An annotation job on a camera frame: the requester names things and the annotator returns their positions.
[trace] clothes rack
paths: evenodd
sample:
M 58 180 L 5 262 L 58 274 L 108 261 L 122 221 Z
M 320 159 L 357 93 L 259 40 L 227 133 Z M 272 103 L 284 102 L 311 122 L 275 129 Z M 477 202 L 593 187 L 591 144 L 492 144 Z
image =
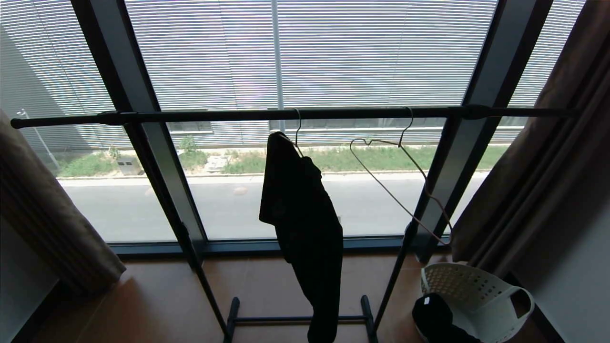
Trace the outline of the clothes rack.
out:
M 365 107 L 365 108 L 339 108 L 339 109 L 299 109 L 301 119 L 354 119 L 354 118 L 450 118 L 456 117 L 464 120 L 476 120 L 488 117 L 572 117 L 578 113 L 570 109 L 513 109 L 490 108 L 486 106 L 454 106 L 454 107 L 411 107 L 411 112 L 405 107 Z M 139 125 L 141 123 L 163 123 L 182 121 L 245 121 L 245 120 L 294 120 L 296 113 L 293 109 L 284 110 L 229 110 L 229 111 L 192 111 L 192 112 L 130 112 L 108 111 L 97 115 L 63 116 L 47 118 L 13 119 L 14 128 L 28 128 L 36 126 L 79 125 L 79 124 L 105 124 L 105 125 Z M 229 315 L 225 321 L 218 303 L 208 283 L 203 270 L 199 254 L 196 252 L 188 236 L 187 228 L 182 223 L 179 229 L 174 229 L 176 238 L 181 243 L 183 252 L 191 259 L 191 266 L 197 274 L 212 311 L 224 334 L 224 343 L 231 343 L 235 326 L 237 325 L 279 325 L 279 323 L 308 323 L 309 316 L 299 317 L 239 317 L 240 300 L 236 297 L 231 302 Z M 403 241 L 396 258 L 396 263 L 390 275 L 390 280 L 381 300 L 379 311 L 373 317 L 368 297 L 361 298 L 362 314 L 355 316 L 339 316 L 339 323 L 363 323 L 367 329 L 369 343 L 377 343 L 377 330 L 384 311 L 386 310 L 398 274 L 407 256 L 407 249 L 411 246 L 417 233 L 417 225 L 411 221 L 407 225 Z

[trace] laundry basket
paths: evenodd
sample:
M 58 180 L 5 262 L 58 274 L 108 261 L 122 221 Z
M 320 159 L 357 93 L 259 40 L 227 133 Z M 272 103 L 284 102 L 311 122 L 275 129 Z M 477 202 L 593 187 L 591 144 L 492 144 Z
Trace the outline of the laundry basket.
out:
M 529 297 L 529 311 L 521 317 L 511 302 L 517 291 Z M 422 268 L 422 292 L 440 294 L 453 312 L 453 323 L 484 343 L 508 341 L 534 311 L 534 299 L 525 289 L 462 264 Z

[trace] curtain fold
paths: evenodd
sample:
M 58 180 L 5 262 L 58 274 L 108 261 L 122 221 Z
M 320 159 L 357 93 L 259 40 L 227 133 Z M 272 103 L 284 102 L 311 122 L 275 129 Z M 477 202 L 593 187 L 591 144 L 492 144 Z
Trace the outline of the curtain fold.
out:
M 610 1 L 585 3 L 536 102 L 539 108 L 576 108 L 581 111 L 579 116 L 528 120 L 457 221 L 454 261 L 468 261 L 504 276 L 581 177 L 590 159 L 607 155 L 608 18 Z
M 4 112 L 0 146 L 2 217 L 76 294 L 96 293 L 118 281 L 123 263 Z

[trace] lamp post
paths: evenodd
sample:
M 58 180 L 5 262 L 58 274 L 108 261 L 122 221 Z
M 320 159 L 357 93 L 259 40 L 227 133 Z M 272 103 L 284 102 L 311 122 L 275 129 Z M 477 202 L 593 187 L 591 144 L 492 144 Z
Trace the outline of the lamp post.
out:
M 27 111 L 23 108 L 20 109 L 19 111 L 17 111 L 17 115 L 19 115 L 20 117 L 26 117 L 26 119 L 30 119 L 30 116 L 27 114 Z M 53 161 L 53 164 L 55 165 L 57 170 L 60 170 L 59 163 L 55 159 L 55 156 L 53 156 L 53 154 L 51 153 L 51 150 L 49 150 L 49 147 L 46 146 L 45 141 L 42 139 L 42 136 L 40 135 L 40 133 L 38 133 L 38 129 L 37 128 L 32 128 L 32 129 L 34 129 L 34 132 L 36 132 L 38 139 L 40 139 L 40 143 L 42 143 L 42 146 L 45 148 L 46 153 L 49 155 L 49 157 Z

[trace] white wall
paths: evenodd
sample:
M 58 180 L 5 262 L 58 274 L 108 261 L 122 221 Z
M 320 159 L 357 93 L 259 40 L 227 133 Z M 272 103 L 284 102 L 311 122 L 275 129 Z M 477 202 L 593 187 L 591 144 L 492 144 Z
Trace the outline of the white wall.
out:
M 0 217 L 0 342 L 10 342 L 57 277 Z
M 610 341 L 610 159 L 591 164 L 514 270 L 568 343 Z

